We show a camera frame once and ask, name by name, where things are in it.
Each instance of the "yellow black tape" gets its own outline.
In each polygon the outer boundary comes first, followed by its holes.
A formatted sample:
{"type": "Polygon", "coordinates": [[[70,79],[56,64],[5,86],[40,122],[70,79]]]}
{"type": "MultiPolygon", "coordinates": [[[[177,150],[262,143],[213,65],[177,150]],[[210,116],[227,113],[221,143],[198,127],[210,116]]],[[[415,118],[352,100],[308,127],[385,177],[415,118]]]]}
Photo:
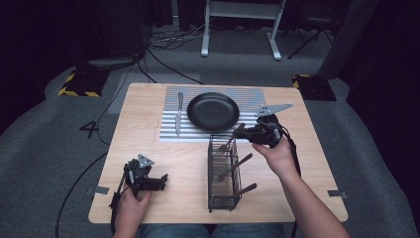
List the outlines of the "yellow black tape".
{"type": "Polygon", "coordinates": [[[298,82],[298,78],[302,78],[302,77],[311,77],[311,75],[308,74],[296,74],[293,75],[293,77],[291,78],[291,82],[293,83],[293,87],[296,89],[299,89],[299,82],[298,82]]]}
{"type": "Polygon", "coordinates": [[[65,80],[64,84],[62,85],[61,90],[58,92],[58,95],[68,95],[68,96],[90,96],[90,97],[100,97],[101,96],[101,92],[97,92],[97,91],[85,91],[83,89],[74,89],[71,88],[69,89],[71,86],[71,84],[76,84],[76,82],[74,82],[75,79],[75,71],[73,71],[65,80]]]}
{"type": "Polygon", "coordinates": [[[61,90],[58,92],[58,95],[68,95],[66,94],[66,88],[69,84],[69,82],[74,78],[75,72],[73,71],[66,79],[65,83],[62,85],[61,90]]]}

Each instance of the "white metal frame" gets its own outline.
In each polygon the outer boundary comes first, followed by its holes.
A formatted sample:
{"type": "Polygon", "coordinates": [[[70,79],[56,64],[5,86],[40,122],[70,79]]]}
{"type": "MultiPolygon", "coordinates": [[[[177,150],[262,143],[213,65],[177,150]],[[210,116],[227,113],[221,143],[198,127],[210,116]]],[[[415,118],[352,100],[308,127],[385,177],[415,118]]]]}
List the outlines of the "white metal frame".
{"type": "Polygon", "coordinates": [[[215,17],[237,17],[237,18],[255,18],[274,20],[272,32],[267,33],[269,45],[275,60],[281,60],[281,54],[275,42],[278,24],[284,9],[285,0],[280,4],[259,4],[259,3],[241,3],[241,2],[218,2],[207,0],[205,27],[203,36],[203,45],[201,55],[208,57],[210,43],[210,16],[215,17]]]}

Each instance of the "gray floor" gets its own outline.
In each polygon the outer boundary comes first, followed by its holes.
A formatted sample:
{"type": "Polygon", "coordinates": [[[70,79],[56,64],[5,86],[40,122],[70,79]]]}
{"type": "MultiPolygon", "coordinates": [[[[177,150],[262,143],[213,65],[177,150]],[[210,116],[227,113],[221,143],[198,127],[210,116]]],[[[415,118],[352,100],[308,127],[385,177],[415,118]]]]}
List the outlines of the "gray floor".
{"type": "MultiPolygon", "coordinates": [[[[200,56],[201,39],[173,51],[153,53],[206,84],[290,87],[294,74],[317,72],[330,46],[321,36],[293,59],[285,59],[300,45],[292,32],[276,39],[283,60],[275,61],[267,31],[213,34],[208,58],[200,56]]],[[[150,54],[145,62],[149,73],[171,73],[179,78],[150,54]]],[[[128,70],[112,71],[100,98],[58,96],[71,68],[64,71],[46,88],[47,100],[1,135],[0,237],[54,235],[59,208],[72,184],[108,149],[98,135],[88,139],[88,132],[79,128],[98,120],[128,70]]],[[[130,73],[139,75],[140,71],[134,67],[130,73]]],[[[338,187],[349,196],[344,200],[349,212],[344,224],[353,237],[418,237],[406,196],[383,163],[366,126],[346,103],[347,85],[340,79],[330,84],[336,102],[305,103],[338,187]]],[[[118,114],[113,113],[101,118],[100,135],[105,142],[111,141],[117,121],[118,114]]],[[[85,191],[98,183],[103,163],[93,166],[74,188],[61,216],[60,237],[111,237],[108,225],[92,224],[87,218],[92,198],[85,191]]],[[[289,233],[291,224],[285,225],[289,233]]]]}

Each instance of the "butter knife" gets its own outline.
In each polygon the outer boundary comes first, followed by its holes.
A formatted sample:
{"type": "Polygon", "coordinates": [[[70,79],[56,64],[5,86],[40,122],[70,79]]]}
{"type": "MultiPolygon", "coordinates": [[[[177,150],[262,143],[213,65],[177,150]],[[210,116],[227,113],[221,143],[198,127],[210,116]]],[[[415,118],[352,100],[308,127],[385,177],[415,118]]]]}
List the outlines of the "butter knife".
{"type": "Polygon", "coordinates": [[[178,106],[178,113],[175,116],[175,129],[176,129],[176,135],[179,136],[179,133],[181,131],[181,112],[182,112],[182,101],[183,101],[183,94],[182,92],[178,93],[179,98],[179,106],[178,106]]]}

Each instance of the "human hand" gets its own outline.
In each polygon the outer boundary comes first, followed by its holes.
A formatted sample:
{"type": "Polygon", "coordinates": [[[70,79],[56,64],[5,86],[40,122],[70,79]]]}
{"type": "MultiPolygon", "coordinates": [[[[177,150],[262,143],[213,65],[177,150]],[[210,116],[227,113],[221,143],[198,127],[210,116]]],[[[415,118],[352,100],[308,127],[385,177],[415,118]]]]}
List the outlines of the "human hand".
{"type": "Polygon", "coordinates": [[[253,143],[254,149],[262,154],[269,168],[279,177],[297,175],[297,170],[291,155],[290,145],[285,137],[282,137],[274,148],[253,143]]]}
{"type": "Polygon", "coordinates": [[[114,237],[135,237],[137,230],[146,215],[152,192],[146,191],[142,200],[133,195],[131,188],[125,189],[121,195],[115,218],[116,232],[114,237]]]}

